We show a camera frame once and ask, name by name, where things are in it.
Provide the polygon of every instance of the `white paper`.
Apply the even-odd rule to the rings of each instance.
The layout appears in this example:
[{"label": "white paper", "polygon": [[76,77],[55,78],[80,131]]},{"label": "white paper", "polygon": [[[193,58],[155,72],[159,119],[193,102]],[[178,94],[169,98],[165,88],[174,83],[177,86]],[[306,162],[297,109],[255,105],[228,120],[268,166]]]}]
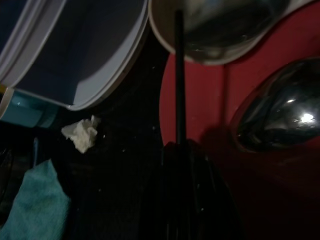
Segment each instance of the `white paper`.
[{"label": "white paper", "polygon": [[95,145],[96,136],[98,134],[96,128],[100,119],[91,116],[91,119],[82,119],[79,122],[65,126],[61,129],[62,134],[71,139],[76,149],[84,154],[89,148]]}]

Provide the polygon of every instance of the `stainless steel bowl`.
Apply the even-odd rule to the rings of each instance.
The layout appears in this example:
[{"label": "stainless steel bowl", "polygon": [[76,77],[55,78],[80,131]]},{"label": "stainless steel bowl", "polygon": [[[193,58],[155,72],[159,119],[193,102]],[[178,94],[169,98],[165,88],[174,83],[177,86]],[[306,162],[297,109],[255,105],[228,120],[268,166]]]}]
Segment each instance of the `stainless steel bowl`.
[{"label": "stainless steel bowl", "polygon": [[186,1],[186,46],[196,51],[251,41],[277,22],[290,0]]},{"label": "stainless steel bowl", "polygon": [[320,58],[286,65],[247,97],[232,123],[236,145],[265,152],[320,136]]}]

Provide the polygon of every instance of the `blue container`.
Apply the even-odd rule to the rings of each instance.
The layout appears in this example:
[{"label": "blue container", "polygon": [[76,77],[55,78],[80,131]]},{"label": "blue container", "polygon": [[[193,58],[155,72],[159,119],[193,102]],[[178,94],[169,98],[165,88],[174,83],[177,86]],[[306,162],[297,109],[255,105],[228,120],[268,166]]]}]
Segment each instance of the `blue container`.
[{"label": "blue container", "polygon": [[7,88],[0,102],[0,120],[28,128],[49,128],[59,107]]}]

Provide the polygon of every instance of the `black pole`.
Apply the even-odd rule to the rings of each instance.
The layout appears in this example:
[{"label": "black pole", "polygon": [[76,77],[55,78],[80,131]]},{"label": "black pole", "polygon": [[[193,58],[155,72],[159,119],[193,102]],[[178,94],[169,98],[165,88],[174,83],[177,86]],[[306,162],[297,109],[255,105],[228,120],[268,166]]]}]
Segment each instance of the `black pole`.
[{"label": "black pole", "polygon": [[185,145],[186,134],[186,93],[185,93],[185,42],[184,15],[182,10],[175,12],[175,122],[176,143]]}]

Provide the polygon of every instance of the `teal towel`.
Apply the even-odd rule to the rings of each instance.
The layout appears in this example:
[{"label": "teal towel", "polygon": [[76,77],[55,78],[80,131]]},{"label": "teal towel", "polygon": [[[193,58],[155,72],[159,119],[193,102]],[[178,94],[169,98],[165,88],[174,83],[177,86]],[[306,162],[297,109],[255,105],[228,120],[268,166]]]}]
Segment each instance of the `teal towel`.
[{"label": "teal towel", "polygon": [[39,164],[25,173],[0,240],[60,240],[70,203],[51,160]]}]

